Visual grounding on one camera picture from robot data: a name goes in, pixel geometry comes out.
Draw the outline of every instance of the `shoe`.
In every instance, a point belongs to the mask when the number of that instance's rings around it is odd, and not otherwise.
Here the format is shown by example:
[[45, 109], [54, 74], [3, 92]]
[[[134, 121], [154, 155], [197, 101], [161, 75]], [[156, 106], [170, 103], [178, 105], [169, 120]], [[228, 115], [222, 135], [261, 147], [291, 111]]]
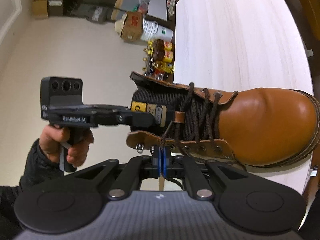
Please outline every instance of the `shoe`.
[[271, 168], [304, 159], [320, 140], [320, 104], [303, 91], [225, 92], [135, 72], [131, 79], [138, 87], [131, 110], [150, 112], [156, 119], [148, 129], [131, 127], [131, 148], [169, 145], [184, 155]]

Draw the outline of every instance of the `black jacket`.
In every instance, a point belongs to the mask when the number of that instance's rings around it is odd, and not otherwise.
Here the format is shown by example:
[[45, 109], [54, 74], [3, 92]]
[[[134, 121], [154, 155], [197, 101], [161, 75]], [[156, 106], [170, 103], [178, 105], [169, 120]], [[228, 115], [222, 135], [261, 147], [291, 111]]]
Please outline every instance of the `black jacket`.
[[13, 204], [18, 195], [26, 188], [41, 183], [47, 179], [63, 177], [59, 164], [51, 162], [43, 155], [36, 140], [27, 157], [23, 176], [19, 186], [0, 187], [0, 240], [9, 240], [22, 229], [13, 211]]

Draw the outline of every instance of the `cable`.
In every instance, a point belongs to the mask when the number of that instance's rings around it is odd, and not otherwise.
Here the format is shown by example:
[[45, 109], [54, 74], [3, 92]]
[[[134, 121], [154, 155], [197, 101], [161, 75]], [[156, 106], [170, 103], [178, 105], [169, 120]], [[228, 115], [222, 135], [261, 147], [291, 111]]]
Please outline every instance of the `cable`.
[[176, 179], [166, 179], [166, 180], [178, 185], [182, 190], [184, 190], [183, 185], [179, 181], [177, 181]]

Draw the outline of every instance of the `human hand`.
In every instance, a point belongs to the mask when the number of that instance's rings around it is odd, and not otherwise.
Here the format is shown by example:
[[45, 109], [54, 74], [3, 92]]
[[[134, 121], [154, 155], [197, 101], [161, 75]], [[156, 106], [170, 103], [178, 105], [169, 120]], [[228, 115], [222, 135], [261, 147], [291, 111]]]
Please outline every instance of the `human hand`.
[[[40, 135], [39, 146], [50, 161], [59, 163], [60, 143], [67, 142], [69, 138], [70, 130], [67, 127], [59, 128], [59, 126], [47, 125]], [[68, 149], [67, 162], [74, 167], [81, 166], [87, 158], [90, 143], [93, 143], [93, 135], [88, 129], [84, 133], [83, 140]]]

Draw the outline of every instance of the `shoe tongue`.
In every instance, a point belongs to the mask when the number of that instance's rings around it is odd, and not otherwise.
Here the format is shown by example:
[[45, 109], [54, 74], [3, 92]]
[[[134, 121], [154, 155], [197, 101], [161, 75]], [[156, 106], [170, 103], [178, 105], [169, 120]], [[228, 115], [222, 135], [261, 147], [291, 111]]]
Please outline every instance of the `shoe tongue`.
[[[150, 112], [156, 119], [156, 125], [147, 129], [131, 126], [131, 131], [145, 130], [155, 135], [162, 136], [169, 123], [175, 118], [175, 111], [180, 111], [182, 103], [187, 97], [187, 91], [178, 89], [164, 89], [162, 93], [145, 87], [139, 87], [132, 96], [131, 111]], [[196, 101], [197, 116], [203, 109], [203, 100]], [[186, 109], [185, 123], [181, 125], [180, 140], [189, 140], [193, 133], [194, 114], [189, 105]], [[167, 138], [173, 139], [172, 129]]]

